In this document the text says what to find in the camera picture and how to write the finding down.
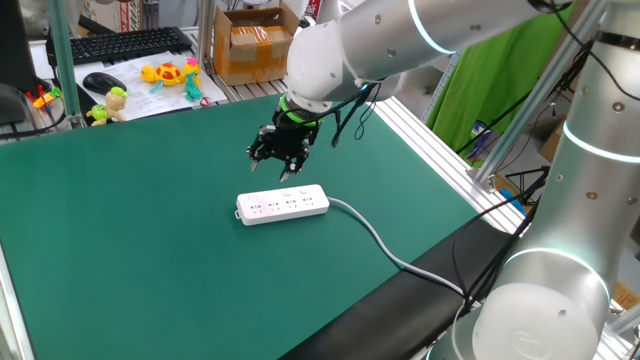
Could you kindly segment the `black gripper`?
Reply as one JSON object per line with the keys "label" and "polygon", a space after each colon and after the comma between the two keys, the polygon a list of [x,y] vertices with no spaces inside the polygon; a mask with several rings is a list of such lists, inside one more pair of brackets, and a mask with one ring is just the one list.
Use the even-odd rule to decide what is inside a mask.
{"label": "black gripper", "polygon": [[251,171],[255,172],[259,163],[269,157],[281,159],[284,168],[280,181],[298,174],[309,157],[310,146],[314,144],[320,130],[319,122],[300,124],[289,114],[276,112],[273,115],[274,128],[261,127],[246,153],[251,159]]}

